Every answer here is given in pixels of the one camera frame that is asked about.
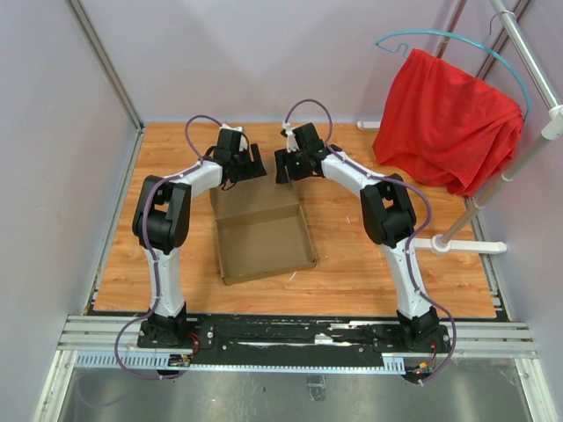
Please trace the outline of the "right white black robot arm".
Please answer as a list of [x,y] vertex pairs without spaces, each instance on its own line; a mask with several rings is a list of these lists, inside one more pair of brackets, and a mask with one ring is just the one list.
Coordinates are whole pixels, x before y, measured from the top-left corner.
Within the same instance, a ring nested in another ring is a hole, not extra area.
[[398,298],[399,343],[410,352],[437,345],[441,339],[435,306],[426,299],[420,268],[409,237],[416,215],[403,179],[384,176],[348,156],[335,145],[321,141],[311,123],[281,125],[287,146],[275,151],[278,184],[321,177],[337,182],[359,198],[364,230],[382,250]]

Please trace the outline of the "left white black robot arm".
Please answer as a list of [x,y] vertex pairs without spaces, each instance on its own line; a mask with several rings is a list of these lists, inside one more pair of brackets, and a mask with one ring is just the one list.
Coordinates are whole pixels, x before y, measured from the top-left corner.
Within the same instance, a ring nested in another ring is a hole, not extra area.
[[192,200],[227,183],[266,174],[258,145],[248,142],[242,127],[223,124],[216,144],[195,164],[143,181],[132,230],[148,259],[152,299],[137,340],[140,347],[176,348],[189,339],[180,252],[189,231]]

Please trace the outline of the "brown cardboard box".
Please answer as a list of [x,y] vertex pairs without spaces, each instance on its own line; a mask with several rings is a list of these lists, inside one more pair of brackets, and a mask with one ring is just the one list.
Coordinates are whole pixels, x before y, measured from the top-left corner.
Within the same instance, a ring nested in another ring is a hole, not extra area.
[[292,274],[317,265],[295,187],[267,174],[209,194],[223,283],[227,286]]

